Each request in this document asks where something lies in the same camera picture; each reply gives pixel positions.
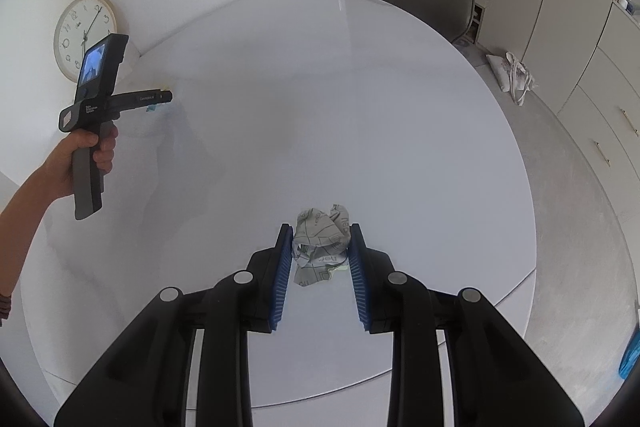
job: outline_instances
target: cabinet handle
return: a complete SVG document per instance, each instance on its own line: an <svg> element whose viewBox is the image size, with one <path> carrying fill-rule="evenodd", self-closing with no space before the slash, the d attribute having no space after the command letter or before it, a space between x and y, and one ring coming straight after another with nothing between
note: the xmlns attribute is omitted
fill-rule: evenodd
<svg viewBox="0 0 640 427"><path fill-rule="evenodd" d="M604 155L604 152L602 152L602 149L600 148L600 144L598 142L594 142L596 144L596 147L598 148L598 151L600 151L600 154L602 154L602 157L604 158L604 161L607 162L607 165L610 167L611 166L611 162L609 161L609 158L607 158Z"/></svg>
<svg viewBox="0 0 640 427"><path fill-rule="evenodd" d="M622 108L620 108L620 111L622 111L622 114L625 115L626 121L628 121L629 125L631 126L631 129L634 130L634 133L636 133L636 136L640 137L640 132L638 132L638 129L636 129L636 126L631 121L631 119L629 118L629 115L626 113L626 111L624 109L622 109Z"/></svg>

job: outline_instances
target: crumpled paper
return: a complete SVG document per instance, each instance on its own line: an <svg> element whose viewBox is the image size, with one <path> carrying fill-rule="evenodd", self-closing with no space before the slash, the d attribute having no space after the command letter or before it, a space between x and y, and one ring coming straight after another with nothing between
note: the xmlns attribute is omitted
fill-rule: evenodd
<svg viewBox="0 0 640 427"><path fill-rule="evenodd" d="M330 280L334 270L346 268L350 240L349 213L341 204L334 204L329 214L318 208L300 212L292 245L298 264L293 281L309 286Z"/></svg>

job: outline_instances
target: blue object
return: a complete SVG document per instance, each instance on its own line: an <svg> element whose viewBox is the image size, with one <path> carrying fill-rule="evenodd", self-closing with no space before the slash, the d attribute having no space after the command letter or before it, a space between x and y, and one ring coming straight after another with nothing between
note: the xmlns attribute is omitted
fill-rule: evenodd
<svg viewBox="0 0 640 427"><path fill-rule="evenodd" d="M622 362L620 362L620 368L618 370L620 378L626 380L626 377L629 376L634 365L636 365L638 357L640 357L640 330L636 330L622 357Z"/></svg>
<svg viewBox="0 0 640 427"><path fill-rule="evenodd" d="M293 241L293 228L289 227L289 231L284 238L284 245L280 252L280 261L276 275L273 278L273 294L271 296L271 312L269 314L269 325L271 329L276 330L278 323L282 319L282 309L284 308L284 299L287 296L287 284L289 283L289 273L291 272L291 242Z"/></svg>
<svg viewBox="0 0 640 427"><path fill-rule="evenodd" d="M351 239L347 247L347 256L349 258L349 268L351 270L351 280L353 282L353 292L356 296L356 306L358 308L358 316L360 322L364 325L366 331L371 330L371 312L369 302L369 287L362 268L362 260L358 245Z"/></svg>

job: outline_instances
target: white bag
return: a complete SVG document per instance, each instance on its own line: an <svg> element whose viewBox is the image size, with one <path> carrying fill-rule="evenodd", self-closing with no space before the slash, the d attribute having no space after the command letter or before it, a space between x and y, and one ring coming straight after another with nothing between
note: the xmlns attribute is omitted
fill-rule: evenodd
<svg viewBox="0 0 640 427"><path fill-rule="evenodd" d="M508 52L507 58L495 55L487 55L486 58L489 60L489 65L491 65L491 69L498 79L500 89L502 92L509 91L516 105L524 103L524 97L528 90L538 87L532 74L513 53Z"/></svg>

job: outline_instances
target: human hand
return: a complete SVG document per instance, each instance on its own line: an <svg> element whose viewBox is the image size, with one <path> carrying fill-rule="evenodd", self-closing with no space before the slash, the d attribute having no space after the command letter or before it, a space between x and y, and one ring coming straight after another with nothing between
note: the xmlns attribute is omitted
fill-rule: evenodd
<svg viewBox="0 0 640 427"><path fill-rule="evenodd" d="M108 174L113 169L113 150L116 147L118 129L111 128L108 137L100 141L100 149L94 152L94 161L98 169ZM98 136L84 129L69 133L60 140L42 166L38 169L43 190L49 200L54 201L74 193L71 171L71 157L75 150L93 147L98 143Z"/></svg>

